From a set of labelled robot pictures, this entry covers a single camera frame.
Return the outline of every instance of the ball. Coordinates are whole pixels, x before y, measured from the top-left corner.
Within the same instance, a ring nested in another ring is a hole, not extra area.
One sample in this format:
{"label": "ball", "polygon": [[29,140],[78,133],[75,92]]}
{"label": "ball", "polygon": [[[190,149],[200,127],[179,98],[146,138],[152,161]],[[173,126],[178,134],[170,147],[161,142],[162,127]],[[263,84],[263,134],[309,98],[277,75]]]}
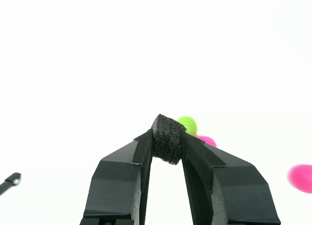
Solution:
{"label": "ball", "polygon": [[197,125],[195,120],[189,116],[180,117],[177,122],[182,124],[186,128],[186,133],[197,136]]}
{"label": "ball", "polygon": [[200,140],[205,141],[208,145],[216,147],[215,141],[208,136],[197,136]]}
{"label": "ball", "polygon": [[312,165],[296,165],[288,172],[288,180],[296,189],[312,193]]}

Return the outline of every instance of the green ball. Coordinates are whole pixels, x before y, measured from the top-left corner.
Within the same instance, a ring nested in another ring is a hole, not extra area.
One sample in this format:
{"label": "green ball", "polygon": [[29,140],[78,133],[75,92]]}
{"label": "green ball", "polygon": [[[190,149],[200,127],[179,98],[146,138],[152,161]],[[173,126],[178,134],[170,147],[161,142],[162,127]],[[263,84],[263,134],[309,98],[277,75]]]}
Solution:
{"label": "green ball", "polygon": [[197,125],[193,118],[189,116],[183,116],[177,119],[177,122],[179,122],[186,128],[186,133],[192,136],[197,136]]}

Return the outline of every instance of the foam pad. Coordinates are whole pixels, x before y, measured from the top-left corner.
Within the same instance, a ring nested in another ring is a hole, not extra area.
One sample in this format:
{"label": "foam pad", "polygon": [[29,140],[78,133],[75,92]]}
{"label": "foam pad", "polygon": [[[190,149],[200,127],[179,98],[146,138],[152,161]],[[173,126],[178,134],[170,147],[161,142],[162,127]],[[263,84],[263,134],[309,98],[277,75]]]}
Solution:
{"label": "foam pad", "polygon": [[182,157],[181,132],[186,128],[164,115],[159,114],[153,125],[153,156],[176,165]]}

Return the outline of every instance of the white background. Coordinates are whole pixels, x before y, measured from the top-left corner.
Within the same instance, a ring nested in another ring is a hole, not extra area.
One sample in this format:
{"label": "white background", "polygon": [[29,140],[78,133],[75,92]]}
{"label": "white background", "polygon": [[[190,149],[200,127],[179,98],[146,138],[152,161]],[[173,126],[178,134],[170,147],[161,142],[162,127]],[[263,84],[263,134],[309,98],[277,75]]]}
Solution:
{"label": "white background", "polygon": [[[162,113],[252,162],[284,225],[312,164],[312,0],[0,0],[0,224],[78,225],[99,160]],[[181,164],[153,160],[146,225],[192,224]]]}

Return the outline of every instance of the pink ball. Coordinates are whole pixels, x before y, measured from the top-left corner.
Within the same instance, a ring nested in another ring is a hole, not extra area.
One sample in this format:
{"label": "pink ball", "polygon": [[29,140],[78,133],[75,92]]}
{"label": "pink ball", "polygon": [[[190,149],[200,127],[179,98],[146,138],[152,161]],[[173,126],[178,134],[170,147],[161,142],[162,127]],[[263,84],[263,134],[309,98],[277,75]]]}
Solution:
{"label": "pink ball", "polygon": [[208,145],[216,147],[216,143],[213,139],[208,136],[197,136],[200,140],[205,141]]}
{"label": "pink ball", "polygon": [[288,180],[296,189],[312,193],[312,165],[296,165],[288,172]]}

